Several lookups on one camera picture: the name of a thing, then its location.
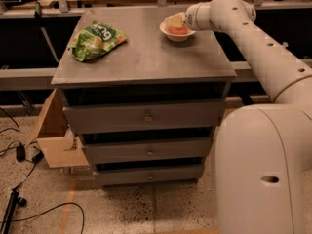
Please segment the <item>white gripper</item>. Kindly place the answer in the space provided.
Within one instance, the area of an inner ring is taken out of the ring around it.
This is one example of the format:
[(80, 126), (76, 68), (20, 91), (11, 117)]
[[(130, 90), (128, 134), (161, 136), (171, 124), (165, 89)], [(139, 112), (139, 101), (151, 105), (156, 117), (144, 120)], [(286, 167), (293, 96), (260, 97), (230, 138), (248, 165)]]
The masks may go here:
[(210, 3), (198, 3), (190, 6), (186, 12), (180, 12), (165, 18), (167, 27), (183, 28), (185, 22), (191, 30), (212, 30), (210, 22)]

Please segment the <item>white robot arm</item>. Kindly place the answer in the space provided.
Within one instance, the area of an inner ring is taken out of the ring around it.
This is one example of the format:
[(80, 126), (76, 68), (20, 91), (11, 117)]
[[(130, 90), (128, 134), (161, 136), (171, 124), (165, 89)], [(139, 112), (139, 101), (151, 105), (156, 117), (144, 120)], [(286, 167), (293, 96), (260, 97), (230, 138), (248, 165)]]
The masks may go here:
[(306, 234), (302, 174), (312, 167), (312, 70), (254, 23), (243, 0), (186, 10), (195, 31), (227, 34), (269, 95), (221, 123), (215, 140), (218, 234)]

